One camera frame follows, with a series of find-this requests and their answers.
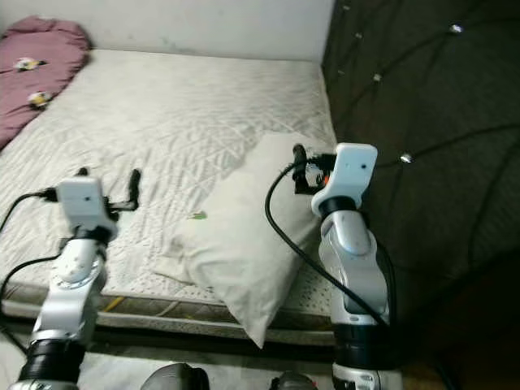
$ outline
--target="pink blanket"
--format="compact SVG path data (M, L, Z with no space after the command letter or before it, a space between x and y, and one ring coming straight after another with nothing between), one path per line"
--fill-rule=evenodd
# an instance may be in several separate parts
M0 150L40 114L28 96L60 93L85 64L88 50L85 33L72 22L30 16L7 29L0 41ZM14 69L23 57L46 64L31 71Z

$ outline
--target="pillow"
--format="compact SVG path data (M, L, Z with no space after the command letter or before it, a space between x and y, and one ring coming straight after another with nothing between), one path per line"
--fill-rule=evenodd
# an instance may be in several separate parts
M197 218L172 233L156 273L210 288L262 347L266 330L284 302L300 260L274 232L264 199L276 176L293 160L293 146L331 152L319 141L292 134L265 135L242 167L216 184ZM294 194L291 175L273 194L275 221L299 245L319 237L310 197Z

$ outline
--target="yellow cable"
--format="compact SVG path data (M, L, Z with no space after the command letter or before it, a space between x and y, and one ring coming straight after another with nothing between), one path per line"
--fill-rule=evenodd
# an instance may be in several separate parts
M124 297L117 297L111 303L106 305L106 308L103 311L106 313L107 311L113 310L119 303L124 301Z

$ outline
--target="small green object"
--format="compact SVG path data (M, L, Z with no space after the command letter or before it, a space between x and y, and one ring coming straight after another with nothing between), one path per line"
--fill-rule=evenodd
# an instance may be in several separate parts
M189 216L189 219L206 219L208 218L208 214L205 211L199 211L198 213L193 213Z

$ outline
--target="white wall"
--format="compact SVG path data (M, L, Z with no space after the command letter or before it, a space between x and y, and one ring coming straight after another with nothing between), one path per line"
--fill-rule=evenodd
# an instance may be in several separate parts
M0 0L0 25L28 15L79 22L104 49L321 60L334 0Z

